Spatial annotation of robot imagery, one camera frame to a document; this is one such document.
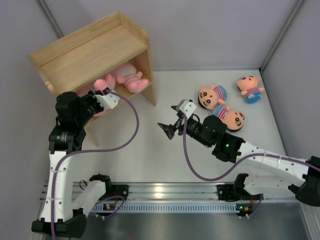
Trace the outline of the pink striped plush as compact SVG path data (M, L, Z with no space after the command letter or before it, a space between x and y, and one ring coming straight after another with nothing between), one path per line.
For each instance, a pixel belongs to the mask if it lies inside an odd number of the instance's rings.
M103 92L106 88L113 90L115 86L116 80L110 73L107 73L104 79L97 79L93 84L94 89L101 92Z
M87 86L84 86L82 88L80 88L79 90L76 91L76 94L79 96L79 97L83 97L84 95L86 95L89 91L93 91L94 88L92 85L87 85ZM97 117L100 117L102 115L104 115L105 113L107 112L107 110L103 110L101 112L98 112L94 115L95 118Z
M143 78L143 73L130 63L116 67L111 74L119 84L123 84L131 93L140 93L149 84L149 80Z

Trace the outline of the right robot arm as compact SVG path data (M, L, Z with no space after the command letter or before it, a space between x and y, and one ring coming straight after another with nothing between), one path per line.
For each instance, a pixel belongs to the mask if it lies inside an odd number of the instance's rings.
M227 132L227 125L217 116L209 115L203 121L194 113L196 106L185 100L173 105L177 121L158 126L172 140L175 133L183 139L191 137L207 148L222 162L232 167L221 177L227 176L241 163L267 172L268 175L240 173L233 182L233 192L240 199L248 195L289 195L299 202L319 207L320 205L320 159L293 158L276 154L255 146L248 141Z

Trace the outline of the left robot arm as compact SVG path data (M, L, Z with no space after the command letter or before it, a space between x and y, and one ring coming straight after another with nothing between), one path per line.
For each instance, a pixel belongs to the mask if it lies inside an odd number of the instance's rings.
M45 204L39 219L32 222L34 233L79 239L83 236L91 208L113 194L107 175L93 175L88 188L72 200L76 161L72 156L81 151L86 137L85 126L97 113L110 110L119 97L105 91L89 91L78 96L73 91L56 98L57 117L49 135L50 173Z

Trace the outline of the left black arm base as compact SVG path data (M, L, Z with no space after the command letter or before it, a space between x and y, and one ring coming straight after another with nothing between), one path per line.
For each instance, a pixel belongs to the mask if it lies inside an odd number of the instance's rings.
M111 184L106 188L104 198L121 196L125 200L129 195L129 185L127 184Z

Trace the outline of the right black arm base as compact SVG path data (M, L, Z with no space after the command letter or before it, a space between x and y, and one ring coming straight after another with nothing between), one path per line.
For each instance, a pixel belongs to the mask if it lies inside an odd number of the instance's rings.
M220 201L237 202L251 199L251 195L248 192L242 187L235 187L233 184L219 184L216 189Z

